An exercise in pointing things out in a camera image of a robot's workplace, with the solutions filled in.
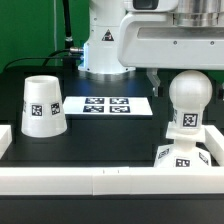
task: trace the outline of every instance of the white chess piece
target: white chess piece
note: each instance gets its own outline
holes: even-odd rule
[[[166,138],[174,139],[174,143],[158,148],[154,166],[211,166],[210,153],[196,147],[196,142],[205,142],[202,118],[212,96],[209,79],[198,71],[182,72],[172,81],[169,93],[174,118],[169,123]]]

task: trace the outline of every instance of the upside-down cup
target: upside-down cup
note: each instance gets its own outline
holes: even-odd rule
[[[67,130],[58,78],[25,79],[22,133],[36,138],[52,137]]]

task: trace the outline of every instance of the black table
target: black table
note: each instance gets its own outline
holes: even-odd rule
[[[168,86],[180,71],[161,70],[164,96],[153,96],[146,71],[127,79],[101,82],[61,67],[21,66],[0,76],[0,124],[12,125],[13,142],[1,167],[151,167],[165,139],[173,109]],[[32,75],[59,78],[66,96],[147,97],[153,116],[66,115],[68,130],[36,139],[21,133],[24,79]],[[223,133],[223,101],[218,85],[204,113],[204,124]],[[141,196],[1,196],[0,223],[223,223],[224,195]]]

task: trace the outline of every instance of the green wall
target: green wall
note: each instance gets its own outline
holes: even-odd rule
[[[89,0],[70,0],[75,46],[89,36]],[[0,0],[0,72],[21,57],[45,57],[54,51],[54,0]],[[57,45],[64,48],[62,0],[57,0]],[[14,65],[41,61],[18,62]]]

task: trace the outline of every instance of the black cable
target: black cable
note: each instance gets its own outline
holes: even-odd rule
[[[13,60],[13,61],[10,61],[9,63],[7,63],[3,69],[3,72],[6,71],[8,69],[8,67],[15,63],[15,62],[18,62],[18,61],[25,61],[25,60],[46,60],[46,59],[49,59],[49,60],[60,60],[60,59],[63,59],[63,57],[26,57],[26,58],[18,58],[16,60]]]
[[[69,0],[63,0],[64,6],[64,19],[65,19],[65,48],[74,46],[70,21]]]
[[[70,50],[69,49],[63,49],[63,50],[58,50],[58,51],[55,51],[55,52],[51,53],[50,55],[48,55],[48,57],[46,58],[46,60],[42,64],[42,66],[46,66],[47,65],[48,61],[50,60],[49,58],[52,58],[55,55],[60,54],[60,53],[64,53],[64,52],[70,52]]]

